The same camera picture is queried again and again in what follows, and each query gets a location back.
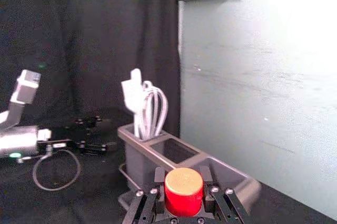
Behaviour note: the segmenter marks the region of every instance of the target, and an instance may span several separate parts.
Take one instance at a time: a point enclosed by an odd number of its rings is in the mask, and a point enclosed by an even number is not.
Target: screw
[[[204,218],[198,218],[197,222],[198,222],[198,224],[204,224],[205,219]]]
[[[172,218],[170,224],[177,224],[178,220],[176,218]]]
[[[211,192],[218,192],[218,191],[219,191],[219,187],[217,187],[217,186],[213,186],[211,188]]]
[[[157,190],[156,188],[153,188],[153,189],[150,191],[151,194],[156,194],[157,192],[158,192],[158,190]]]
[[[144,194],[144,191],[138,191],[138,192],[136,192],[136,196],[137,197],[140,197],[140,196],[142,196]]]
[[[226,191],[225,191],[226,194],[233,194],[233,192],[234,192],[234,191],[233,191],[232,189],[229,189],[229,188],[226,189]]]

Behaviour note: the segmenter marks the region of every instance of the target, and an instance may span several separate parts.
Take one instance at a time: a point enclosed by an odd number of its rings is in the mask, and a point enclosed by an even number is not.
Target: white wall
[[[181,5],[182,139],[337,219],[337,0]]]

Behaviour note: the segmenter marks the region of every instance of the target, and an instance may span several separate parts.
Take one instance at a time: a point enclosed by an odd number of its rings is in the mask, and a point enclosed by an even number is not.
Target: black curtain
[[[3,0],[3,6],[1,110],[23,68],[42,73],[26,112],[30,122],[124,109],[121,81],[139,67],[167,95],[164,129],[179,134],[177,0]]]

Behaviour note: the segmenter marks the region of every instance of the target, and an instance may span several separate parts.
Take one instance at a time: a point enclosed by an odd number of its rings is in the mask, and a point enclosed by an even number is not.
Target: green led light
[[[11,153],[11,154],[9,155],[9,157],[11,157],[11,158],[20,158],[20,157],[21,157],[21,154],[20,154],[20,153]]]

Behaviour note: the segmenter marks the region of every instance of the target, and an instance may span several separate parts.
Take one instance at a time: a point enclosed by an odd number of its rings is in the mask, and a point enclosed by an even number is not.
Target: red cylinder
[[[196,215],[202,206],[203,180],[190,168],[170,171],[165,178],[165,205],[177,217]]]

